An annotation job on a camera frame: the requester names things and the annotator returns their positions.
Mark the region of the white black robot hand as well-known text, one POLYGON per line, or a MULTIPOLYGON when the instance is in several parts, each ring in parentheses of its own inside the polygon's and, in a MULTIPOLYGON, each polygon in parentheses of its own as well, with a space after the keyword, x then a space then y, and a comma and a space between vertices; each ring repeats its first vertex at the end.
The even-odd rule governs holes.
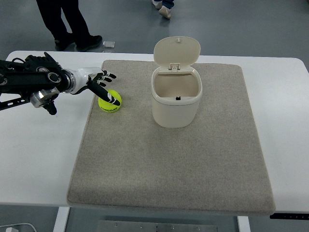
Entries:
POLYGON ((116 75, 98 67, 81 68, 76 71, 67 70, 67 72, 71 80, 71 86, 67 90, 68 93, 76 95, 89 89, 107 103, 116 106, 121 105, 120 101, 105 89, 106 82, 112 82, 116 75))

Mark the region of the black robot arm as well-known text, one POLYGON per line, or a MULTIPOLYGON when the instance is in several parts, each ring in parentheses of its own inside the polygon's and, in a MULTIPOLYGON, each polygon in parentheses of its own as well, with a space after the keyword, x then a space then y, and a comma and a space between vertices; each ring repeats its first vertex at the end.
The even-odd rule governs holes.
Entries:
POLYGON ((70 72, 62 69, 46 52, 43 57, 29 55, 24 60, 1 60, 0 93, 17 94, 19 97, 1 102, 0 109, 30 102, 34 107, 42 107, 49 114, 55 115, 55 99, 60 93, 71 90, 73 84, 70 72))

